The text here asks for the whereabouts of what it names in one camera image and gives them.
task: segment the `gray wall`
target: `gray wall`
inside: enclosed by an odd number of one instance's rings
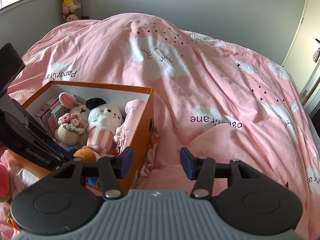
[[[62,0],[32,0],[0,13],[0,48],[11,42],[20,56],[63,22]]]
[[[82,0],[82,15],[125,12],[164,18],[180,29],[248,47],[281,64],[305,0]]]

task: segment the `bed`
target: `bed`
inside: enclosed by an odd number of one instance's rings
[[[26,68],[8,93],[20,103],[49,80],[152,87],[155,132],[139,189],[184,189],[179,150],[227,163],[239,158],[293,191],[304,205],[296,232],[320,235],[320,162],[308,119],[287,71],[251,49],[181,31],[155,16],[122,14],[65,23],[23,56]],[[2,148],[17,184],[36,178]],[[213,192],[227,187],[215,182]],[[17,234],[1,203],[3,239]]]

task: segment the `pink and white stripes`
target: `pink and white stripes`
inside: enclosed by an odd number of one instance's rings
[[[109,154],[113,143],[110,131],[103,131],[95,127],[89,132],[87,145],[99,155]]]

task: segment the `metal screw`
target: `metal screw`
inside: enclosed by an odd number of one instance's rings
[[[120,197],[121,192],[117,189],[110,189],[105,192],[107,198],[117,198]]]
[[[209,191],[207,191],[206,189],[200,188],[200,189],[196,189],[193,192],[193,195],[196,198],[203,198],[203,197],[207,197],[209,195]]]
[[[159,196],[161,196],[161,193],[159,191],[155,191],[155,192],[151,193],[151,195],[154,197],[159,197]]]

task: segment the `black plush hat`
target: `black plush hat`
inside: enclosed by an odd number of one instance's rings
[[[102,98],[90,98],[86,101],[85,106],[92,110],[98,106],[106,104],[106,101],[104,101]]]

